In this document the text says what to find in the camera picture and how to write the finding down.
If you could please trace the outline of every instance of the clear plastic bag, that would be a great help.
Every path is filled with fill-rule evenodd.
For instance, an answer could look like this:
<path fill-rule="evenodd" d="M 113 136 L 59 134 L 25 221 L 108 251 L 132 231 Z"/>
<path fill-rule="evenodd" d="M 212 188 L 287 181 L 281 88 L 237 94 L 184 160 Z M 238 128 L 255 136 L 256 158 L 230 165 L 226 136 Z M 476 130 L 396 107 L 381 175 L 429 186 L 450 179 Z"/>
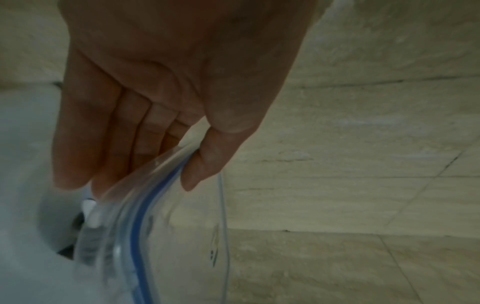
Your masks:
<path fill-rule="evenodd" d="M 113 187 L 90 212 L 75 273 L 106 303 L 226 303 L 227 225 L 220 175 L 185 192 L 198 145 L 162 155 Z"/>

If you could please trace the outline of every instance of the skin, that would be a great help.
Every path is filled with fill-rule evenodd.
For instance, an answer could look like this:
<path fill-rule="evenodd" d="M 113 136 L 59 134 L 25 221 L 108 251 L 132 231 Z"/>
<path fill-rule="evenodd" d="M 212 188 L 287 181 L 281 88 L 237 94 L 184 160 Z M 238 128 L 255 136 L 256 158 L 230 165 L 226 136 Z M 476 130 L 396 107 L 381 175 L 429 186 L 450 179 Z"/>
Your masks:
<path fill-rule="evenodd" d="M 315 0 L 62 0 L 70 47 L 52 147 L 54 181 L 101 196 L 211 127 L 181 175 L 217 174 L 261 124 Z"/>

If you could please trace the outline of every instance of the hand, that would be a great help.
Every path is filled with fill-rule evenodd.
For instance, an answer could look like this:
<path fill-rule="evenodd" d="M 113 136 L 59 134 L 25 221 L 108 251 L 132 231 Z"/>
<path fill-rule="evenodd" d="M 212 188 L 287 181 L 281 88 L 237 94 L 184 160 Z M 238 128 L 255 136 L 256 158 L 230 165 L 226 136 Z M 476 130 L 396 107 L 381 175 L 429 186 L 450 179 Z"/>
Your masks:
<path fill-rule="evenodd" d="M 62 0 L 70 49 L 54 181 L 100 196 L 206 116 L 185 190 L 227 164 L 282 87 L 315 0 Z"/>

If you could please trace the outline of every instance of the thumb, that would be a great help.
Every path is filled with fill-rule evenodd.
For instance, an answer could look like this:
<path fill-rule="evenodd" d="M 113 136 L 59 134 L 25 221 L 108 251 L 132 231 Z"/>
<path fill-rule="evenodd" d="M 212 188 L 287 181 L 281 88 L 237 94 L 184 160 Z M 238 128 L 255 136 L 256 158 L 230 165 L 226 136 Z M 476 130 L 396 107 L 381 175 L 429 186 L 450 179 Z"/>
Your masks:
<path fill-rule="evenodd" d="M 218 174 L 230 161 L 240 145 L 257 128 L 232 134 L 210 127 L 200 144 L 200 148 L 195 151 L 181 173 L 183 188 L 186 191 L 191 191 L 201 181 Z"/>

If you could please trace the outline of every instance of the white surface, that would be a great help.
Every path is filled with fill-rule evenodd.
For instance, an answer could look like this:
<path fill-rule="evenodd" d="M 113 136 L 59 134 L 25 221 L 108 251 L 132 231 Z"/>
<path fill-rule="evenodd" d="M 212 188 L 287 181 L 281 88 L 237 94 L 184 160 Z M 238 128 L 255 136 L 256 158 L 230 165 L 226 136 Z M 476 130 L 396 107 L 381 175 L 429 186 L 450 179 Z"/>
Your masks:
<path fill-rule="evenodd" d="M 72 241 L 80 196 L 49 191 L 60 91 L 0 90 L 0 297 L 4 303 L 96 303 L 56 251 Z"/>

